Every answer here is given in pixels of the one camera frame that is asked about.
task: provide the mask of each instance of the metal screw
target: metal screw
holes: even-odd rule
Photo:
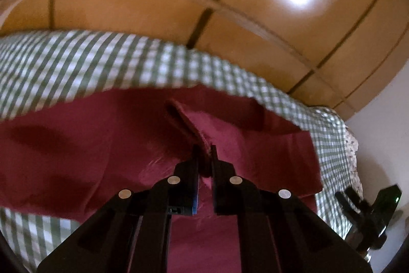
[[[282,189],[279,191],[279,196],[283,199],[288,199],[291,197],[291,192],[286,189]]]
[[[180,183],[180,178],[177,176],[171,176],[168,178],[168,183],[171,185],[179,184]]]
[[[118,197],[120,197],[121,199],[127,199],[132,195],[132,192],[128,189],[123,189],[121,191],[119,191],[118,193]]]
[[[243,183],[243,179],[240,176],[233,176],[233,177],[230,177],[230,183],[234,185],[239,185]]]

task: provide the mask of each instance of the wall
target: wall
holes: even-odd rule
[[[381,272],[400,248],[405,237],[405,219],[409,216],[409,62],[389,85],[347,125],[359,141],[358,173],[363,194],[370,202],[378,191],[398,184],[402,218],[388,231],[381,250],[373,251],[374,273]]]

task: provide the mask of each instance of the checkered tablecloth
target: checkered tablecloth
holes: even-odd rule
[[[330,109],[306,107],[228,61],[159,39],[84,30],[34,31],[0,39],[2,120],[110,88],[198,83],[231,95],[253,97],[310,132],[324,186],[316,195],[318,215],[344,237],[350,224],[341,214],[334,193],[351,185],[351,176],[344,145],[345,124]],[[1,232],[32,272],[78,226],[75,221],[0,208]]]

